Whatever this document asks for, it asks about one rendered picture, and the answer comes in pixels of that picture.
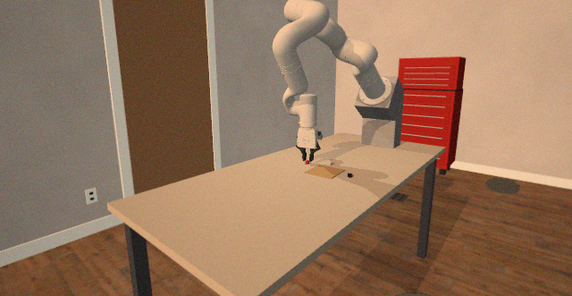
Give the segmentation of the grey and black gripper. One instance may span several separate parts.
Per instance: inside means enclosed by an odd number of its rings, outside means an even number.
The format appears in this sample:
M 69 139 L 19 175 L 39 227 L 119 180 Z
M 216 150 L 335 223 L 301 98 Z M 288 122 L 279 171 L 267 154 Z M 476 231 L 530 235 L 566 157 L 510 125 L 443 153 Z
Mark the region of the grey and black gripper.
M 306 148 L 310 148 L 309 162 L 314 160 L 314 153 L 320 149 L 317 128 L 299 128 L 296 148 L 302 153 L 303 161 L 307 160 Z

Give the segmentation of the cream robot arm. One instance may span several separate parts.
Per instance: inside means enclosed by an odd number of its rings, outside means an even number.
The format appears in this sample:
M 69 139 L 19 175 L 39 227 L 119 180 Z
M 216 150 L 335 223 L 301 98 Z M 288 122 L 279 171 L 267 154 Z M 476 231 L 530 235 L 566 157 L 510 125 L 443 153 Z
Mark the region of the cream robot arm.
M 325 43 L 337 59 L 353 65 L 353 76 L 361 88 L 359 96 L 365 104 L 379 105 L 390 96 L 391 82 L 380 77 L 374 66 L 378 57 L 376 48 L 346 36 L 343 28 L 329 18 L 325 4 L 312 0 L 289 0 L 284 7 L 284 16 L 291 23 L 276 34 L 273 54 L 289 86 L 283 95 L 283 104 L 290 115 L 299 116 L 299 126 L 316 127 L 317 95 L 303 94 L 308 83 L 297 54 L 297 46 L 312 37 Z M 297 95 L 300 95 L 299 101 L 294 98 Z

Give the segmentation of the tan square mat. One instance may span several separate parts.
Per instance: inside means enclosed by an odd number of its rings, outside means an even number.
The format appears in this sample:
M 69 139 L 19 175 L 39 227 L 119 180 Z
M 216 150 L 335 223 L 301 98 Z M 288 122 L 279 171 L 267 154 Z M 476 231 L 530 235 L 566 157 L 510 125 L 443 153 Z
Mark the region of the tan square mat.
M 304 173 L 313 174 L 316 176 L 321 176 L 324 178 L 332 179 L 344 171 L 345 170 L 339 169 L 339 168 L 334 168 L 334 167 L 325 166 L 325 165 L 317 165 L 317 166 L 305 171 Z

